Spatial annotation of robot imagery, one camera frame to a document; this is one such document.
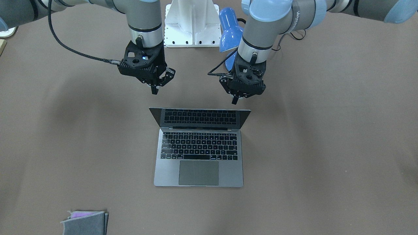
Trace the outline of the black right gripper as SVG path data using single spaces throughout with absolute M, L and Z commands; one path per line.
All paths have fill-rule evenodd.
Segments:
M 155 47 L 144 48 L 141 43 L 136 45 L 130 41 L 118 69 L 122 75 L 134 76 L 150 85 L 153 95 L 157 95 L 159 87 L 169 83 L 176 74 L 176 70 L 167 67 L 163 42 Z

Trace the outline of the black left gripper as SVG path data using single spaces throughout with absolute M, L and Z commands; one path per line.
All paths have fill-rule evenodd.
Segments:
M 251 64 L 240 55 L 236 55 L 234 66 L 230 73 L 221 76 L 219 79 L 225 91 L 233 95 L 233 105 L 238 103 L 239 98 L 261 95 L 265 91 L 266 85 L 263 82 L 263 76 L 266 71 L 266 65 L 266 61 Z

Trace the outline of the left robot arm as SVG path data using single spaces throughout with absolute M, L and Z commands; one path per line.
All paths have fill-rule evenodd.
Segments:
M 229 72 L 218 76 L 233 104 L 264 92 L 266 61 L 278 35 L 315 27 L 327 12 L 401 24 L 418 8 L 416 0 L 243 0 L 241 5 L 248 15 L 243 28 L 233 9 L 224 8 L 219 14 L 220 51 L 234 49 L 234 59 L 227 56 Z

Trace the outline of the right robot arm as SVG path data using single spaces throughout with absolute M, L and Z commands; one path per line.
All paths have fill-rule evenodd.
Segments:
M 125 49 L 124 58 L 113 60 L 87 55 L 70 48 L 58 38 L 53 29 L 51 15 L 85 3 L 103 6 L 126 16 L 131 39 Z M 47 17 L 50 31 L 62 47 L 83 57 L 116 65 L 121 74 L 134 76 L 147 84 L 154 95 L 176 73 L 165 62 L 161 4 L 158 0 L 2 0 L 0 16 L 1 31 Z

